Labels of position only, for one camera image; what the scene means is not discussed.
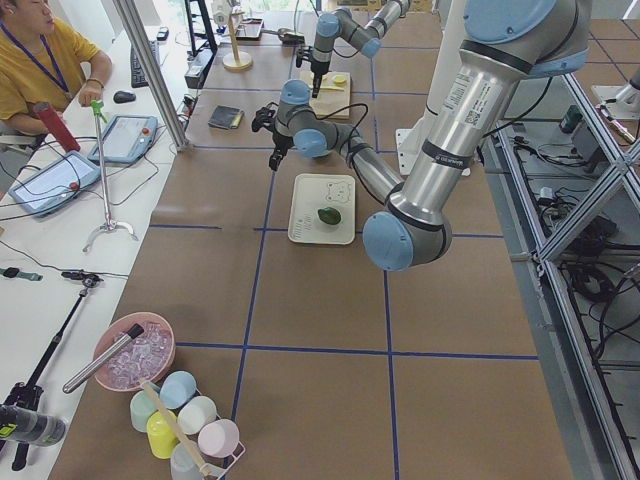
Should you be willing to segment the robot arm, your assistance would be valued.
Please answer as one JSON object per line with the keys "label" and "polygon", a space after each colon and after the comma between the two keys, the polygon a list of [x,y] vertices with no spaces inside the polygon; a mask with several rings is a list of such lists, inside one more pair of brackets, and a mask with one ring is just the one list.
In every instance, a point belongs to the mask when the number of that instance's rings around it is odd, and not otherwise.
{"label": "robot arm", "polygon": [[367,255],[379,268],[401,271],[442,257],[452,233],[443,208],[481,140],[526,78],[580,69],[588,54],[588,1],[469,1],[461,12],[459,70],[433,126],[423,136],[407,178],[396,174],[351,125],[321,119],[310,102],[328,72],[337,39],[365,56],[380,49],[390,27],[409,10],[390,1],[366,24],[344,8],[320,16],[315,41],[296,56],[313,80],[287,81],[277,103],[257,111],[252,129],[267,130],[277,169],[290,149],[316,158],[336,152],[381,205],[365,223]]}
{"label": "robot arm", "polygon": [[301,48],[296,53],[296,66],[304,61],[310,63],[312,72],[311,97],[317,98],[322,79],[329,72],[335,41],[340,38],[367,58],[373,58],[381,48],[382,38],[393,24],[404,17],[410,9],[408,0],[392,0],[362,26],[357,23],[349,9],[338,8],[331,13],[319,16],[314,43]]}

